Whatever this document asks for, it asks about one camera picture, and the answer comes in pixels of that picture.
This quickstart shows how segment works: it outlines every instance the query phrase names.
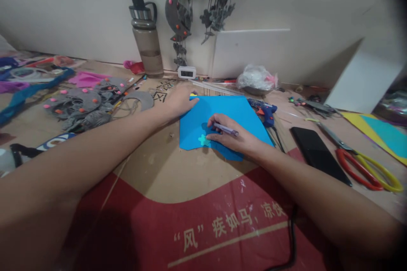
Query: hand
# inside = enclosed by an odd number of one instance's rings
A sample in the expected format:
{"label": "hand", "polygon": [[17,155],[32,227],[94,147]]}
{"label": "hand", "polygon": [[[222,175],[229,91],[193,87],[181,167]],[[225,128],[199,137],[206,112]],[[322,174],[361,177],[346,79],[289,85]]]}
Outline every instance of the hand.
{"label": "hand", "polygon": [[239,135],[229,135],[216,128],[216,131],[220,132],[220,134],[208,134],[206,136],[208,140],[217,141],[225,145],[226,147],[234,151],[241,152],[245,155],[251,155],[252,152],[256,151],[256,147],[258,147],[258,145],[261,145],[261,141],[258,138],[256,138],[254,135],[252,135],[250,132],[248,132],[246,129],[244,129],[230,117],[224,114],[215,113],[213,116],[211,116],[208,121],[208,128],[211,127],[214,122],[236,130],[237,132],[239,132]]}
{"label": "hand", "polygon": [[190,101],[190,94],[197,94],[194,86],[188,83],[178,84],[166,98],[163,106],[166,107],[170,118],[176,118],[189,111],[199,102],[199,98]]}

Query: water bottle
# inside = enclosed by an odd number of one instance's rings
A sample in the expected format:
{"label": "water bottle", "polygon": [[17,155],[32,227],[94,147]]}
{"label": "water bottle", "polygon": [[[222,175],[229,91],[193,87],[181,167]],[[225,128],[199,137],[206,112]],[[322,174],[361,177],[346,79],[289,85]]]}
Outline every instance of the water bottle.
{"label": "water bottle", "polygon": [[[132,2],[133,5],[128,7],[133,18],[131,25],[145,73],[151,78],[161,78],[164,76],[164,68],[156,29],[157,6],[154,2],[144,0]],[[151,10],[146,7],[148,4],[153,6],[154,16],[151,16]]]}

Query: white board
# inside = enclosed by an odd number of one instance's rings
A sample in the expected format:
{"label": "white board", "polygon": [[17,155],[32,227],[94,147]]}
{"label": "white board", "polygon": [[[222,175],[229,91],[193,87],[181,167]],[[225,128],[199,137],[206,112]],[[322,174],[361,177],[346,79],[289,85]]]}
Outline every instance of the white board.
{"label": "white board", "polygon": [[401,46],[399,41],[388,37],[366,37],[325,104],[371,113],[406,63]]}
{"label": "white board", "polygon": [[237,77],[248,64],[264,66],[273,74],[283,71],[289,56],[289,36],[290,29],[220,32],[209,76]]}

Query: scissor handle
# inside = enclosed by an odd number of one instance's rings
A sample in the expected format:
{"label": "scissor handle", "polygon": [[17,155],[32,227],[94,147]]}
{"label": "scissor handle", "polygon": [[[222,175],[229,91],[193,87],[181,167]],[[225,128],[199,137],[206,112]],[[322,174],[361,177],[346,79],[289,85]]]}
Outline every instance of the scissor handle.
{"label": "scissor handle", "polygon": [[[336,150],[336,156],[338,157],[338,161],[342,165],[343,169],[349,175],[351,175],[352,178],[354,178],[357,182],[366,186],[368,189],[372,191],[383,190],[383,186],[380,184],[380,182],[365,167],[359,164],[358,161],[355,158],[353,158],[349,152],[342,148],[339,148]],[[348,161],[351,162],[360,171],[360,173],[363,174],[363,176],[365,176],[365,178],[370,181],[370,183],[366,180],[363,180],[356,173],[354,173],[351,167],[346,162],[346,159],[348,159]]]}
{"label": "scissor handle", "polygon": [[[355,151],[355,152],[357,153],[355,158],[364,166],[364,168],[366,168],[380,182],[380,184],[384,187],[384,189],[391,191],[391,192],[395,192],[395,193],[401,193],[404,190],[400,181],[395,176],[393,176],[382,164],[376,162],[372,158],[370,158],[360,152],[357,152],[357,151]],[[368,165],[368,163],[366,161],[372,163],[378,170],[380,170],[382,172],[382,174],[386,178],[388,178],[391,185],[387,184],[387,182],[384,181],[382,179],[382,177],[380,177],[379,174],[370,165]]]}

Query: table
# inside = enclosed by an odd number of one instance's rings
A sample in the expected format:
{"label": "table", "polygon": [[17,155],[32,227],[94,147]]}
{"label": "table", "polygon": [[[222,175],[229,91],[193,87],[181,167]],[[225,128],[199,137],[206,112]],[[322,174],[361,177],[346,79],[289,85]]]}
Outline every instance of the table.
{"label": "table", "polygon": [[[78,69],[135,77],[128,70],[95,62]],[[177,82],[168,74],[165,79],[147,79],[140,90],[149,91],[155,103],[164,102]],[[197,91],[199,95],[218,94],[203,88]],[[276,126],[285,150],[302,160],[289,132],[290,127],[299,126],[317,131],[333,152],[334,144],[288,103],[292,95],[300,97],[279,91],[265,97],[279,107]],[[0,105],[6,105],[9,98],[0,96]],[[118,111],[114,116],[122,115]],[[324,123],[405,182],[405,167],[345,119]],[[61,122],[32,102],[1,131],[5,142],[1,148],[12,143],[35,147],[60,134]],[[82,199],[65,244],[65,251],[74,250],[75,268],[263,270],[288,261],[287,220],[293,202],[281,186],[248,160],[225,161],[212,149],[184,151],[178,144],[179,121],[175,121],[144,141]],[[402,195],[368,191],[357,183],[354,188],[402,220]],[[327,241],[301,212],[296,235],[298,262],[293,270],[326,270],[323,249]]]}

